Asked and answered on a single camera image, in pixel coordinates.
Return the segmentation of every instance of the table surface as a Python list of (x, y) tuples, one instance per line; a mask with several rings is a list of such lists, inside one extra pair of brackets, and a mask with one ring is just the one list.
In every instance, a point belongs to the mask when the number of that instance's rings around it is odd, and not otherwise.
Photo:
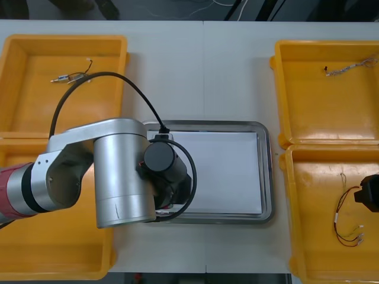
[[(376, 23), (0, 21), (10, 34), (121, 34), (127, 76), (165, 120), (246, 120), (271, 136), (275, 217), (266, 225), (135, 224), (115, 229), (112, 272), (288, 273), (291, 254), (269, 58), (280, 39), (376, 40)], [(153, 120), (135, 95), (124, 115)]]

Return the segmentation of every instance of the yellow plastic bin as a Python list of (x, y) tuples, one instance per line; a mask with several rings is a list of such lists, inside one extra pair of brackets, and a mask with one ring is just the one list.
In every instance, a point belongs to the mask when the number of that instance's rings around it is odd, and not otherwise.
[[(60, 75), (124, 74), (126, 39), (118, 35), (12, 35), (0, 59), (0, 167), (44, 152), (57, 103), (69, 88)], [(66, 101), (56, 132), (121, 115), (124, 82), (96, 78)], [(113, 229), (97, 229), (94, 170), (72, 208), (18, 220), (0, 230), (0, 280), (100, 279), (115, 262)]]
[[(46, 139), (2, 139), (0, 167), (35, 161), (46, 144)], [(112, 229), (96, 227), (91, 167), (76, 205), (0, 230), (0, 280), (100, 279), (114, 263), (112, 242)]]
[(379, 172), (377, 146), (292, 145), (280, 157), (290, 200), (291, 272), (303, 284), (361, 283), (379, 280), (378, 215), (348, 194), (339, 211), (339, 232), (364, 225), (358, 247), (342, 246), (333, 222), (346, 187)]
[[(60, 75), (112, 71), (125, 74), (126, 38), (119, 35), (12, 35), (0, 60), (0, 137), (47, 138), (67, 83)], [(121, 115), (124, 82), (103, 77), (77, 88), (63, 106), (56, 132)]]
[(379, 64), (326, 76), (379, 59), (379, 41), (281, 40), (270, 65), (280, 115), (280, 145), (379, 144)]

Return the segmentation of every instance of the robotic arm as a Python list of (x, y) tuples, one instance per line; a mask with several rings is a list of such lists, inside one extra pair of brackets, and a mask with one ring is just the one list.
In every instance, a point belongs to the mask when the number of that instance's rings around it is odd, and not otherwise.
[[(167, 134), (164, 138), (158, 135), (152, 143), (146, 136), (141, 122), (127, 118), (51, 136), (45, 153), (34, 163), (0, 170), (0, 223), (73, 206), (92, 164), (98, 228), (177, 217), (188, 208), (196, 191), (194, 162)], [(194, 180), (172, 145), (190, 160)], [(156, 217), (156, 209), (173, 203), (185, 205), (172, 216)]]

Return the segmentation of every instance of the floor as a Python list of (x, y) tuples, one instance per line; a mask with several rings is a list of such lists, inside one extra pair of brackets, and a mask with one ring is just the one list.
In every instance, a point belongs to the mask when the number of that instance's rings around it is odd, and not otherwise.
[[(264, 0), (247, 0), (241, 21), (254, 21)], [(86, 13), (62, 13), (48, 0), (27, 0), (31, 20), (104, 20), (96, 7)], [(234, 0), (218, 0), (232, 4)], [(212, 0), (113, 0), (120, 11), (121, 20), (194, 20), (221, 21), (230, 7), (215, 4)], [(274, 11), (280, 6), (278, 0)], [(318, 0), (287, 0), (275, 21), (305, 21)], [(243, 3), (230, 20), (237, 20)]]
[[(142, 274), (142, 281), (135, 281), (133, 273), (109, 273), (99, 281), (86, 281), (96, 284), (291, 284), (285, 274), (206, 274), (206, 275), (178, 275), (178, 274)], [(66, 281), (23, 281), (0, 282), (1, 284), (62, 284)], [(83, 281), (70, 281), (70, 284), (83, 284)]]

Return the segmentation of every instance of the electrical wire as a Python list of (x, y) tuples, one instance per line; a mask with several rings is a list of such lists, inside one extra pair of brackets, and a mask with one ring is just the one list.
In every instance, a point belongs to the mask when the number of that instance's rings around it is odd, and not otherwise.
[(241, 19), (241, 16), (242, 16), (243, 10), (245, 9), (245, 6), (248, 4), (248, 2), (249, 2), (249, 0), (245, 0), (245, 3), (243, 4), (242, 9), (241, 9), (241, 11), (239, 12), (239, 16), (238, 16), (237, 22)]
[(188, 16), (185, 16), (185, 17), (165, 17), (165, 16), (162, 16), (162, 15), (157, 15), (157, 14), (154, 14), (152, 11), (150, 11), (149, 9), (147, 9), (146, 7), (143, 7), (143, 6), (136, 6), (137, 8), (140, 8), (140, 9), (145, 9), (151, 16), (153, 17), (158, 17), (158, 18), (163, 18), (164, 20), (177, 20), (177, 21), (180, 21), (180, 20), (187, 20), (189, 18), (191, 18), (192, 15), (196, 14), (197, 12), (200, 12), (202, 10), (205, 10), (205, 9), (208, 9), (209, 7), (211, 7), (212, 5), (214, 4), (214, 2), (212, 1), (211, 4), (205, 6), (205, 7), (202, 7), (200, 9), (197, 9), (195, 11), (193, 11), (192, 13), (190, 13)]
[(191, 205), (192, 200), (194, 200), (195, 193), (196, 193), (196, 188), (197, 188), (196, 166), (195, 166), (195, 162), (193, 161), (193, 159), (192, 159), (191, 155), (189, 154), (189, 152), (183, 146), (181, 146), (178, 142), (175, 142), (175, 141), (172, 141), (172, 140), (168, 140), (168, 139), (164, 139), (164, 138), (154, 138), (154, 139), (149, 140), (149, 142), (150, 143), (165, 142), (165, 143), (171, 144), (171, 145), (179, 148), (186, 155), (186, 157), (187, 157), (187, 159), (189, 161), (189, 164), (191, 165), (191, 170), (192, 170), (192, 189), (191, 189), (191, 194), (189, 195), (189, 198), (188, 198), (187, 202), (184, 204), (184, 206), (181, 209), (179, 209), (177, 212), (173, 213), (172, 215), (165, 216), (165, 217), (157, 216), (156, 219), (155, 219), (155, 221), (153, 221), (153, 222), (167, 222), (167, 221), (170, 221), (170, 220), (176, 218), (177, 216), (181, 215)]
[[(363, 234), (359, 234), (358, 236), (356, 236), (354, 239), (352, 240), (348, 240), (346, 239), (347, 237), (350, 237), (353, 235), (354, 231), (357, 230), (357, 228), (361, 228), (361, 226), (357, 226), (352, 233), (350, 233), (348, 236), (342, 236), (338, 233), (338, 229), (337, 229), (337, 220), (338, 220), (338, 212), (341, 210), (342, 208), (342, 205), (343, 203), (345, 202), (346, 200), (346, 197), (348, 196), (349, 192), (353, 189), (356, 189), (356, 188), (359, 188), (359, 186), (353, 186), (351, 188), (349, 188), (347, 191), (345, 191), (341, 197), (339, 198), (338, 200), (338, 203), (337, 203), (337, 209), (336, 209), (336, 214), (335, 214), (335, 219), (334, 219), (334, 223), (333, 223), (333, 229), (335, 231), (335, 234), (336, 234), (336, 237), (337, 237), (337, 240), (345, 247), (356, 247), (358, 245), (361, 244), (361, 242), (363, 241), (363, 239), (361, 238), (363, 236)], [(343, 241), (347, 241), (347, 242), (353, 242), (353, 241), (356, 241), (358, 240), (358, 242), (354, 245), (347, 245), (345, 243), (343, 243)]]
[(94, 61), (92, 59), (90, 59), (90, 58), (87, 58), (87, 60), (89, 61), (89, 66), (86, 69), (86, 71), (84, 71), (84, 72), (74, 72), (74, 73), (69, 74), (68, 76), (71, 77), (72, 75), (77, 75), (77, 74), (79, 74), (79, 75), (82, 74), (82, 75), (88, 76), (87, 72), (90, 70), (90, 68), (91, 68), (91, 66), (92, 66), (92, 64), (93, 64)]
[(224, 7), (232, 7), (234, 4), (224, 4), (224, 3), (219, 3), (217, 2), (216, 0), (212, 0), (213, 3), (217, 4), (217, 5), (220, 5), (220, 6), (224, 6)]
[(272, 16), (270, 22), (272, 22), (272, 20), (275, 18), (275, 16), (279, 12), (279, 10), (283, 7), (283, 5), (284, 5), (285, 2), (286, 2), (286, 0), (283, 0), (283, 2), (280, 4), (279, 8), (276, 10), (276, 12), (274, 13), (274, 15)]
[(58, 105), (57, 105), (57, 107), (55, 109), (54, 115), (53, 115), (52, 124), (50, 126), (49, 139), (55, 133), (55, 128), (56, 128), (59, 112), (62, 109), (62, 106), (65, 103), (65, 101), (71, 95), (71, 93), (73, 91), (75, 91), (77, 87), (79, 87), (80, 85), (82, 85), (83, 83), (85, 83), (86, 81), (91, 80), (91, 79), (96, 78), (96, 77), (100, 77), (100, 76), (113, 76), (113, 77), (120, 78), (121, 80), (123, 80), (126, 83), (128, 83), (142, 97), (142, 99), (145, 101), (145, 103), (147, 103), (147, 105), (149, 106), (149, 108), (154, 113), (156, 119), (158, 120), (158, 123), (160, 124), (160, 130), (159, 130), (159, 132), (160, 133), (168, 133), (169, 132), (169, 129), (167, 127), (165, 127), (165, 125), (163, 124), (163, 122), (162, 122), (161, 118), (159, 117), (158, 113), (154, 109), (153, 105), (150, 103), (150, 101), (147, 99), (147, 97), (143, 94), (143, 92), (136, 86), (136, 84), (134, 84), (131, 80), (129, 80), (125, 76), (123, 76), (121, 74), (118, 74), (118, 73), (115, 73), (115, 72), (97, 72), (97, 73), (93, 73), (93, 74), (90, 74), (88, 76), (85, 76), (83, 78), (78, 79), (75, 82), (75, 84), (72, 85), (66, 91), (66, 93), (62, 96), (62, 98), (60, 99), (60, 101), (59, 101), (59, 103), (58, 103)]

